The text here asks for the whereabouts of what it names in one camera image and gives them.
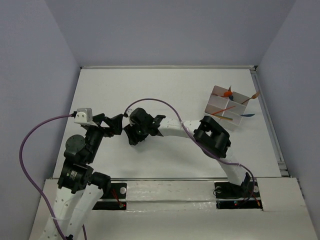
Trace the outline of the yellow-orange chopstick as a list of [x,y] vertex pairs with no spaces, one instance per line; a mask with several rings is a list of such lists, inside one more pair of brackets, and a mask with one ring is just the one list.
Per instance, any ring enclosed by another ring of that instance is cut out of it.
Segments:
[[230,118],[230,117],[221,116],[221,115],[213,115],[213,116],[222,120],[233,121],[233,118]]

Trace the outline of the orange plastic spoon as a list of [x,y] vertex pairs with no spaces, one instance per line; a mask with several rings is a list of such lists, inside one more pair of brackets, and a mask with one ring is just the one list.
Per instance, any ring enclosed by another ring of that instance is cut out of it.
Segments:
[[219,95],[216,93],[212,93],[212,95],[217,96],[217,97],[221,97],[221,98],[229,98],[230,95],[233,95],[232,91],[226,91],[223,93],[223,95]]

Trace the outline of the red-orange chopstick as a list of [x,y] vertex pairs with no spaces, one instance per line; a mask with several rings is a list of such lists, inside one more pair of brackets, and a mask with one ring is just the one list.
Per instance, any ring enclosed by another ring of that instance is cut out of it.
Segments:
[[236,107],[236,106],[227,107],[227,108],[225,108],[225,109],[222,109],[222,110],[213,112],[213,113],[211,113],[211,115],[212,115],[212,116],[217,115],[217,114],[222,113],[222,112],[224,112],[224,111],[230,110],[230,109],[232,109],[232,108],[234,108],[234,107]]

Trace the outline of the dark blue plastic knife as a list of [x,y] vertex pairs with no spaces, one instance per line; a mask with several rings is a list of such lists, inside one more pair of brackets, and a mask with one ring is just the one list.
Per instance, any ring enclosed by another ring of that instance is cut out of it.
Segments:
[[250,118],[253,117],[255,115],[255,113],[249,113],[249,114],[241,114],[241,117],[246,117],[246,118]]

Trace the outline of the copper fork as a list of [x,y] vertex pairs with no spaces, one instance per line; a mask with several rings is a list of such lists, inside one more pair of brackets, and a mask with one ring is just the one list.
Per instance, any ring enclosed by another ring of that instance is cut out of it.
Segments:
[[250,98],[246,99],[245,101],[243,101],[241,104],[244,105],[245,103],[247,103],[249,100],[254,100],[256,98],[258,98],[260,95],[260,91],[257,91],[255,94],[253,94]]

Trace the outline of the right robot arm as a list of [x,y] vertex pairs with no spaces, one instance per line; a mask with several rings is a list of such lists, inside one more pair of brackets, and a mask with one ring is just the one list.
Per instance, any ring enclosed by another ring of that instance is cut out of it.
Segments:
[[143,108],[129,109],[124,114],[129,124],[123,129],[130,145],[135,146],[148,136],[189,138],[205,155],[218,161],[235,196],[242,196],[250,186],[249,172],[236,162],[231,150],[230,134],[212,117],[183,121],[165,115],[155,117]]

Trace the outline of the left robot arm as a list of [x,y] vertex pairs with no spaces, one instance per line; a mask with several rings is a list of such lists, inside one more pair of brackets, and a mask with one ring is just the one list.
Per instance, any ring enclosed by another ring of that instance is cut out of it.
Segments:
[[72,117],[86,133],[72,135],[65,143],[65,160],[57,182],[53,210],[41,240],[77,239],[94,205],[111,191],[110,176],[94,171],[90,164],[103,138],[122,133],[123,115],[109,118],[103,113],[93,115],[90,108],[79,108]]

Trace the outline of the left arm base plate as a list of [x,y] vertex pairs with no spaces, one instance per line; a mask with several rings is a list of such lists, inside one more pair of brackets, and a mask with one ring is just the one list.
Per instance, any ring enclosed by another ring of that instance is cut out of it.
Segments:
[[95,211],[125,211],[127,209],[127,183],[112,182],[108,193],[102,197],[92,208]]

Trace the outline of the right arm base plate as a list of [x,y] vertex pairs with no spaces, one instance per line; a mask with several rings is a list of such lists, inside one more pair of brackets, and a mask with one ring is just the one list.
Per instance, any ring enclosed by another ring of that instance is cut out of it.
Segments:
[[263,209],[258,183],[249,183],[247,191],[226,181],[214,183],[213,195],[218,210]]

